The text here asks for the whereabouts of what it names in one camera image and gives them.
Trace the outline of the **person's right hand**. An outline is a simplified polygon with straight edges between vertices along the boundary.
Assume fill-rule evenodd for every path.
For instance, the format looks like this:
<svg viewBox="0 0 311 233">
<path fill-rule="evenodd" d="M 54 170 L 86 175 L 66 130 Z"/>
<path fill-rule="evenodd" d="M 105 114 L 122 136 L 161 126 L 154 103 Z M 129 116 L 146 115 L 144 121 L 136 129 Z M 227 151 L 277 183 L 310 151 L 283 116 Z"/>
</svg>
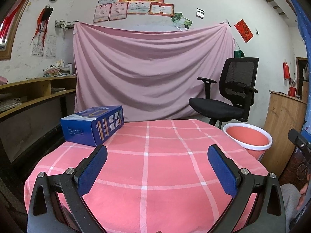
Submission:
<svg viewBox="0 0 311 233">
<path fill-rule="evenodd" d="M 296 210 L 299 210 L 301 207 L 302 207 L 302 205 L 303 205 L 303 203 L 304 203 L 304 200 L 305 200 L 305 196 L 306 196 L 306 192 L 307 192 L 307 189 L 308 189 L 308 185 L 309 185 L 309 181 L 310 181 L 310 174 L 308 174 L 307 175 L 307 181 L 308 181 L 308 183 L 306 183 L 304 186 L 303 186 L 303 188 L 300 190 L 300 198 L 299 198 L 299 201 L 298 201 L 298 205 L 297 205 L 297 207 L 296 207 Z"/>
</svg>

